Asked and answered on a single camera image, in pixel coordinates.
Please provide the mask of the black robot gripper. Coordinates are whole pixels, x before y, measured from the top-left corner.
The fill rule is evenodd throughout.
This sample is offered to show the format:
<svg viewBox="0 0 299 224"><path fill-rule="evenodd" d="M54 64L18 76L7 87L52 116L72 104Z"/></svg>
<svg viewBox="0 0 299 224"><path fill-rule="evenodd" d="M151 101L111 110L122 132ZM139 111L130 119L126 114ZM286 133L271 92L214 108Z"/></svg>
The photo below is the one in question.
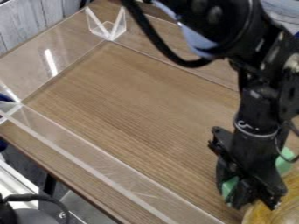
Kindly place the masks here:
<svg viewBox="0 0 299 224"><path fill-rule="evenodd" d="M287 194L286 183L277 170L277 146L271 137L230 132L219 126L211 130L209 146L218 156L217 187L235 209L262 200L270 210L279 207Z"/></svg>

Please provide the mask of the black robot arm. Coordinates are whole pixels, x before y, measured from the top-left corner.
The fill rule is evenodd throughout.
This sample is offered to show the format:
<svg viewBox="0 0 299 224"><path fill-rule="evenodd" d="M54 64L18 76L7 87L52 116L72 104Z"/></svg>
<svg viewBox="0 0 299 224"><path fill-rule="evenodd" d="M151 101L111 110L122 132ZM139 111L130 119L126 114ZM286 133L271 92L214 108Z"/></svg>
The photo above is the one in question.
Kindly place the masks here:
<svg viewBox="0 0 299 224"><path fill-rule="evenodd" d="M269 16L261 0L121 0L161 53L182 67L229 60L238 72L234 129L214 127L217 186L226 203L242 208L262 200L277 209L287 194L277 165L289 135L299 136L299 38ZM197 59L166 44L141 3L158 6L181 26Z"/></svg>

